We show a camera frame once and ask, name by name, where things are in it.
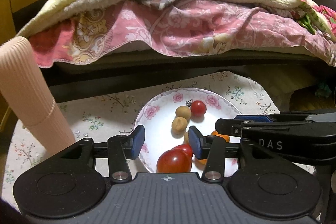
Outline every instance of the beige ribbed sleeve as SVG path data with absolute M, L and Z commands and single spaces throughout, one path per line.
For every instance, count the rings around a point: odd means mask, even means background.
M 75 142 L 24 37 L 15 37 L 0 46 L 0 92 L 51 155 Z

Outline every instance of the table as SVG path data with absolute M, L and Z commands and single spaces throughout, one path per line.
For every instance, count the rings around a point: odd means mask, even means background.
M 117 134 L 130 134 L 138 112 L 152 97 L 169 89 L 191 87 L 211 90 L 232 102 L 242 114 L 279 112 L 265 90 L 251 79 L 229 71 L 199 76 L 169 84 L 60 103 L 76 140 L 90 137 L 105 142 Z M 2 198 L 17 208 L 12 189 L 16 178 L 48 158 L 44 147 L 19 120 L 11 140 Z M 132 175 L 146 172 L 139 160 L 128 160 Z M 108 177 L 107 159 L 97 159 L 96 170 Z

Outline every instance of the pink flower on plate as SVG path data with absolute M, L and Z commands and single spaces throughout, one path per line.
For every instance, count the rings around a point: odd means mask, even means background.
M 173 100 L 174 100 L 174 103 L 182 102 L 182 100 L 183 100 L 183 94 L 177 92 L 177 93 L 173 96 Z
M 145 117 L 147 118 L 147 120 L 152 119 L 159 109 L 159 107 L 147 106 L 145 111 Z
M 149 153 L 149 151 L 148 151 L 148 147 L 147 147 L 147 144 L 146 144 L 146 143 L 143 144 L 141 150 L 142 150 L 144 153 Z
M 207 104 L 209 104 L 212 107 L 215 107 L 217 109 L 220 109 L 221 106 L 219 105 L 218 97 L 215 95 L 208 95 L 207 99 L 205 100 Z

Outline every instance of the plate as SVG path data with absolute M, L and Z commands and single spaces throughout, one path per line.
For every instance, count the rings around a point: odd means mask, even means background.
M 228 100 L 208 90 L 180 88 L 155 96 L 140 110 L 134 125 L 134 128 L 139 124 L 145 127 L 146 137 L 139 159 L 149 172 L 155 173 L 156 162 L 163 152 L 184 143 L 184 135 L 174 134 L 171 123 L 175 118 L 176 108 L 185 105 L 188 100 L 201 100 L 206 104 L 204 118 L 191 117 L 187 127 L 196 126 L 204 136 L 215 130 L 215 122 L 219 118 L 233 119 L 241 114 Z M 239 143 L 239 140 L 240 138 L 230 137 L 230 142 Z M 191 172 L 198 172 L 201 176 L 204 167 L 194 156 Z M 231 176 L 237 170 L 237 160 L 226 159 L 224 175 Z

